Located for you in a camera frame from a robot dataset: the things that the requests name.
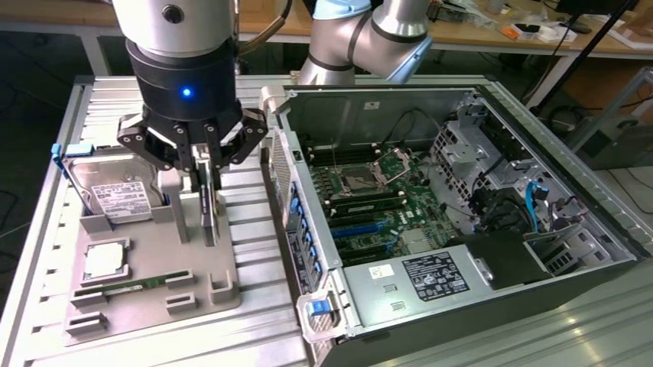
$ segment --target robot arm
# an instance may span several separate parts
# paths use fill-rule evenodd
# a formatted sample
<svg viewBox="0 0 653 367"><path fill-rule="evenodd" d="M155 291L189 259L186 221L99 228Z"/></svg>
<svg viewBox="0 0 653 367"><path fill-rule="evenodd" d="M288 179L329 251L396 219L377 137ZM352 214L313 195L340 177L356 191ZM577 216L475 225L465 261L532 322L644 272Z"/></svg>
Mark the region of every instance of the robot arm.
<svg viewBox="0 0 653 367"><path fill-rule="evenodd" d="M123 118L119 142L159 170L188 172L194 190L205 152L220 189L220 168L241 163L268 133L262 113L244 110L236 97L234 1L114 0L114 6L145 101L143 113Z"/></svg>
<svg viewBox="0 0 653 367"><path fill-rule="evenodd" d="M431 49L431 0L318 0L301 84L354 84L354 66L405 83Z"/></svg>

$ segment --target desk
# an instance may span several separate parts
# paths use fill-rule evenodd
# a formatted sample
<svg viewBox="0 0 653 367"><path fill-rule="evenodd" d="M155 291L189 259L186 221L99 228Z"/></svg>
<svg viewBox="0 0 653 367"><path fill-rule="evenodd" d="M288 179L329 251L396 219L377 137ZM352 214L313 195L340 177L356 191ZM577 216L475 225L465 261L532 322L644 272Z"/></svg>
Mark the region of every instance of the desk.
<svg viewBox="0 0 653 367"><path fill-rule="evenodd" d="M266 12L241 12L241 40L249 41L277 18ZM309 43L312 17L301 0L293 2L286 25L269 40ZM111 75L99 37L122 37L114 8L83 0L6 0L0 5L0 31L73 34L82 40L97 76Z"/></svg>
<svg viewBox="0 0 653 367"><path fill-rule="evenodd" d="M487 0L477 0L477 2L484 9ZM517 6L535 12L539 12L543 7L541 2L531 0L511 0L511 4L513 7ZM549 18L556 19L559 15L555 11L551 9L548 11ZM261 12L244 12L241 15L241 40L250 40L270 24L276 16L276 14ZM505 15L488 14L488 16L497 20L499 25L511 23L509 17ZM580 34L573 43L565 43L561 46L557 53L561 58L527 104L529 107L540 103L602 27L599 22L587 19L583 21L593 28L593 32ZM310 28L309 11L304 1L296 0L286 25L270 41L309 43ZM111 6L82 0L6 0L6 4L0 8L0 30L63 33L79 36L94 73L99 76L111 74L98 42L101 36L123 35ZM431 36L435 38L432 48L436 50L549 55L557 45L556 43L547 44L540 40L513 41L497 30L476 28L468 23L459 24L445 21L439 21L431 26ZM653 60L653 51L635 50L607 36L591 57Z"/></svg>

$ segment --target wooden workbench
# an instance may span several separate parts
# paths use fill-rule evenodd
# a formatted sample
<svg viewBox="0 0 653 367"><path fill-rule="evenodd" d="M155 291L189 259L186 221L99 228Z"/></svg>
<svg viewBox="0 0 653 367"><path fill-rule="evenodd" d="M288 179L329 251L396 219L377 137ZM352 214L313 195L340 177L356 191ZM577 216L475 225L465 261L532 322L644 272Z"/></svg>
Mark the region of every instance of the wooden workbench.
<svg viewBox="0 0 653 367"><path fill-rule="evenodd" d="M241 31L261 32L277 14L270 12L241 12ZM0 21L25 23L70 24L118 27L119 22L111 5L86 0L3 0ZM312 18L301 0L293 2L282 34L310 35Z"/></svg>
<svg viewBox="0 0 653 367"><path fill-rule="evenodd" d="M477 0L484 9L487 0ZM541 2L531 0L512 0L513 7L539 12L544 6ZM549 18L556 19L560 15L548 9ZM508 15L487 15L499 21L499 25L513 23ZM244 33L261 32L270 22L276 19L277 14L272 11L265 12L242 12L241 14L241 31ZM114 9L110 5L86 0L5 0L0 5L0 21L17 21L25 23L47 23L47 24L70 24L87 25L99 27L117 27L118 19ZM602 24L595 21L583 20L593 27L595 31ZM312 28L312 18L302 0L293 3L293 11L288 18L286 25L280 34L288 36L309 36ZM581 50L592 37L591 34L580 34L577 40L565 43L561 50ZM451 23L439 21L431 27L431 36L436 43L443 44L468 44L479 46L495 46L507 48L527 48L553 50L556 43L547 44L540 40L513 41L499 31L487 28L477 28L471 23ZM626 46L614 37L607 36L596 48L602 53L624 53L624 54L651 54L650 50L634 50Z"/></svg>

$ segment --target silver robot arm joint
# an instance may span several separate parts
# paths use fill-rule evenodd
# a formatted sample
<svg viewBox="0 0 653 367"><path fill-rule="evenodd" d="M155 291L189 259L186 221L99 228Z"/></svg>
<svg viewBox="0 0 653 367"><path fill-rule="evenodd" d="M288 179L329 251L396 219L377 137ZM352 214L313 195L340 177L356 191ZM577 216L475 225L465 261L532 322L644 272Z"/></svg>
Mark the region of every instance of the silver robot arm joint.
<svg viewBox="0 0 653 367"><path fill-rule="evenodd" d="M433 39L429 0L318 0L301 84L354 84L354 66L395 83L415 74Z"/></svg>

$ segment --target computer monitor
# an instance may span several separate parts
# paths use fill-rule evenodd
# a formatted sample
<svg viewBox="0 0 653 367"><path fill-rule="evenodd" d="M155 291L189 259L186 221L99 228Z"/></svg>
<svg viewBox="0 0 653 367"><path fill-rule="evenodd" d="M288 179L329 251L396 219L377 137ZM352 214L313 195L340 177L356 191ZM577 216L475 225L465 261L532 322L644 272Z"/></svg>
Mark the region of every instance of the computer monitor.
<svg viewBox="0 0 653 367"><path fill-rule="evenodd" d="M626 0L560 0L556 11L571 15L614 13Z"/></svg>

